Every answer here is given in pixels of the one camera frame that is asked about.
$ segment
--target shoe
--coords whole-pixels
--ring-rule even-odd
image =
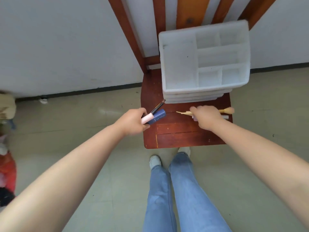
[[[184,152],[184,153],[187,154],[187,156],[190,157],[190,155],[191,155],[191,148],[190,147],[180,147],[178,149],[178,152]]]
[[[150,169],[152,170],[152,168],[155,167],[156,165],[162,166],[160,157],[157,155],[150,156],[150,159],[149,159]]]

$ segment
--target person's left hand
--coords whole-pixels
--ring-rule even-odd
[[[141,133],[150,127],[149,124],[141,124],[143,114],[147,115],[145,108],[130,109],[115,122],[115,125],[122,129],[125,135]]]

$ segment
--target hand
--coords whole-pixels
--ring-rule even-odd
[[[115,125],[123,130],[124,135],[141,133],[150,127],[149,124],[141,124],[141,117],[143,114],[147,115],[145,108],[130,109],[115,122]]]
[[[190,111],[198,120],[198,125],[202,129],[212,130],[216,122],[223,120],[219,110],[214,106],[190,107]]]

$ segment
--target jeans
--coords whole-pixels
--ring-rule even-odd
[[[143,232],[177,231],[171,180],[182,232],[231,232],[196,181],[192,162],[184,152],[177,153],[169,172],[160,165],[152,168]]]

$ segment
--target white plastic organizer tray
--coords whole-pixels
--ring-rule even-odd
[[[161,32],[159,49],[167,103],[216,99],[249,81],[245,20]]]

